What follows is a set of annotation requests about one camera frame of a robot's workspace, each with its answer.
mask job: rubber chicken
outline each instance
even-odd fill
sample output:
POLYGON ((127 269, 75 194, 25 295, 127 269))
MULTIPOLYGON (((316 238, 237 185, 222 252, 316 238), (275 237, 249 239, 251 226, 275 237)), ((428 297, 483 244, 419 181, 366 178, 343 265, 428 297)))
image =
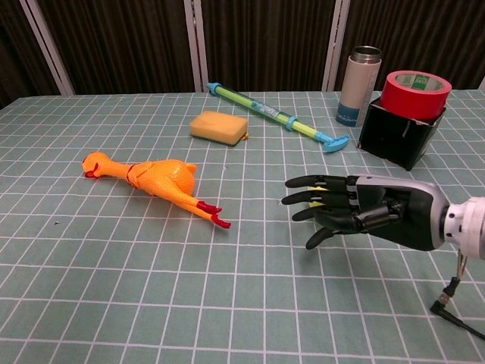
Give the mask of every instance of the rubber chicken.
POLYGON ((84 158, 83 170, 89 178, 100 178, 103 175, 123 178, 132 187, 171 201, 223 228, 230 228, 230 222, 220 220, 217 216, 221 208, 192 196, 196 185, 196 165, 176 159, 127 165, 110 160, 102 152, 93 152, 84 158))

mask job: sponge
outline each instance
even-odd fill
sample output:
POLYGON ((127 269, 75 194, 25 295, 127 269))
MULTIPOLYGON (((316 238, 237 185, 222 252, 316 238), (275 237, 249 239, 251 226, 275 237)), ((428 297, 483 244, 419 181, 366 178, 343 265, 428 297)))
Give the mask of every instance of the sponge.
POLYGON ((193 137, 227 146, 235 146, 240 140, 247 139, 247 131, 247 118, 217 111, 204 111, 190 123, 193 137))

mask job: label on bottle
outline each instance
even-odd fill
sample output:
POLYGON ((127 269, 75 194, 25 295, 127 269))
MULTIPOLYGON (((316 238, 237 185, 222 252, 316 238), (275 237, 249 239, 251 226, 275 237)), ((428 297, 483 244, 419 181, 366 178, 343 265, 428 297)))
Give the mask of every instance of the label on bottle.
POLYGON ((374 91, 374 86, 376 84, 377 75, 379 74, 379 69, 372 70, 367 84, 367 89, 365 90, 365 95, 363 98, 363 103, 360 111, 358 112, 357 122, 355 126, 359 127, 363 125, 365 121, 365 116, 367 115, 367 110, 369 108, 369 100, 371 99, 372 92, 374 91))
POLYGON ((268 105, 265 105, 265 104, 261 104, 260 102, 253 102, 251 104, 251 106, 256 110, 256 111, 259 111, 261 112, 262 114, 265 114, 267 116, 270 116, 272 118, 275 118, 276 116, 278 116, 278 114, 280 113, 278 110, 276 110, 275 108, 272 108, 268 105))

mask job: rubber chicken head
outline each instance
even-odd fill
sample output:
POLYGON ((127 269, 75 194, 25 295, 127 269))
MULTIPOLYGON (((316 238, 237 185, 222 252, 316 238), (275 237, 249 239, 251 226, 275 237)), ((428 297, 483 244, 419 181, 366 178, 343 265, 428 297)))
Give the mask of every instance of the rubber chicken head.
POLYGON ((93 152, 83 160, 84 175, 89 178, 99 178, 103 175, 103 164, 110 162, 110 158, 103 152, 93 152))

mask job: black box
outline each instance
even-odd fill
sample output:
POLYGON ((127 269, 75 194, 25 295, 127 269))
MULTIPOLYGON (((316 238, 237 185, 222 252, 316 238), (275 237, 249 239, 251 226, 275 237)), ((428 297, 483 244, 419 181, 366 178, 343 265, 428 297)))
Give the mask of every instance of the black box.
POLYGON ((358 148, 410 171, 426 152, 445 110, 437 118, 419 121, 387 111, 376 99, 369 105, 358 148))

